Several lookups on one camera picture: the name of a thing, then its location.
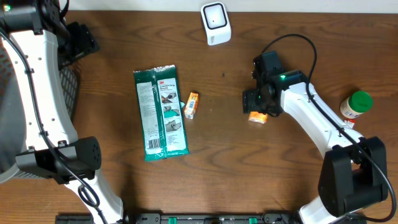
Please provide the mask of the red white snack stick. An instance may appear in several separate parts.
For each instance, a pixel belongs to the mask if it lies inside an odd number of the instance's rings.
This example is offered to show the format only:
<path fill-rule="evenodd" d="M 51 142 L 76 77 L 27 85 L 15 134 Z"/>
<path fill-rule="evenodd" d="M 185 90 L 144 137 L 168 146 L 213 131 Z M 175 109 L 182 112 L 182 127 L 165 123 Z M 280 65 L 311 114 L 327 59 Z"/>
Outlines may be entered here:
<path fill-rule="evenodd" d="M 351 129 L 354 128 L 356 121 L 354 119 L 344 119 L 344 123 Z"/>

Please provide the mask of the green white snack bag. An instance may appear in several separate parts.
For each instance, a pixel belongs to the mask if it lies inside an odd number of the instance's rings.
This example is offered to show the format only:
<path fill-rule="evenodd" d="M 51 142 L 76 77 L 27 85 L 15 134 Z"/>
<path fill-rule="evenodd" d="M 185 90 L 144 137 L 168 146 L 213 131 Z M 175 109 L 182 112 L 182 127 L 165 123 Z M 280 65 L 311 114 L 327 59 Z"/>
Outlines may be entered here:
<path fill-rule="evenodd" d="M 189 154 L 175 65 L 134 71 L 145 161 Z"/>

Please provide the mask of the green lid spice jar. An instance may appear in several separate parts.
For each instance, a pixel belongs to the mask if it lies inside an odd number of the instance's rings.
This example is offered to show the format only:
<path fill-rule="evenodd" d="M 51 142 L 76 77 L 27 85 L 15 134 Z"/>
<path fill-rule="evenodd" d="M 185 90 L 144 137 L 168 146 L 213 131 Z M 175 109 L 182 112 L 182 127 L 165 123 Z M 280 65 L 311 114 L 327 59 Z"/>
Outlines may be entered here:
<path fill-rule="evenodd" d="M 356 91 L 340 104 L 340 111 L 345 118 L 355 119 L 372 107 L 371 95 L 365 91 Z"/>

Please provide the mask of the orange small box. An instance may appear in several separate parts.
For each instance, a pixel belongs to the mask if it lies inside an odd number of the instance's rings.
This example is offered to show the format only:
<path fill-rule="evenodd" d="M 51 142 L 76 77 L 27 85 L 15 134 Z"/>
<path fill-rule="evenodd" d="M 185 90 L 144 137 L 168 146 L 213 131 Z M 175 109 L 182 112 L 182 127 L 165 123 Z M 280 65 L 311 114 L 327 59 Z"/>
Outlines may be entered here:
<path fill-rule="evenodd" d="M 265 124 L 267 123 L 268 115 L 264 113 L 259 113 L 257 111 L 252 111 L 249 114 L 248 120 L 255 123 Z"/>
<path fill-rule="evenodd" d="M 193 119 L 199 102 L 199 94 L 191 92 L 185 105 L 184 115 L 188 119 Z"/>

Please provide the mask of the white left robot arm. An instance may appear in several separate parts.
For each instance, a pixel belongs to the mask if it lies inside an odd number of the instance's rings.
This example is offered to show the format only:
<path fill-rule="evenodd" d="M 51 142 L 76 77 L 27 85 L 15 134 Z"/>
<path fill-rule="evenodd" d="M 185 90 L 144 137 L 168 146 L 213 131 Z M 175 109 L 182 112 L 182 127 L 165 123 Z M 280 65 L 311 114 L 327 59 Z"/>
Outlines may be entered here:
<path fill-rule="evenodd" d="M 89 210 L 62 215 L 59 223 L 126 223 L 123 201 L 101 171 L 95 137 L 79 138 L 73 115 L 80 84 L 71 65 L 98 51 L 84 24 L 67 23 L 58 1 L 2 1 L 1 52 L 16 78 L 19 106 L 2 107 L 1 182 L 52 179 L 74 192 Z"/>

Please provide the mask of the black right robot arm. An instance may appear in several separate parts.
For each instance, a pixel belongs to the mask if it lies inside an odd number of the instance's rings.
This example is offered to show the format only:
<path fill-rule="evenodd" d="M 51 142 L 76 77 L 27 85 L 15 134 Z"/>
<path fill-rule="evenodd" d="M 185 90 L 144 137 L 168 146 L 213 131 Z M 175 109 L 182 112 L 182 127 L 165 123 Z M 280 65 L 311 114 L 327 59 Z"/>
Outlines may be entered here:
<path fill-rule="evenodd" d="M 389 193 L 386 148 L 377 137 L 365 138 L 318 96 L 300 70 L 286 71 L 275 51 L 253 60 L 256 87 L 243 91 L 244 113 L 293 117 L 323 158 L 318 197 L 304 205 L 297 223 L 364 223 L 356 211 L 384 201 Z"/>

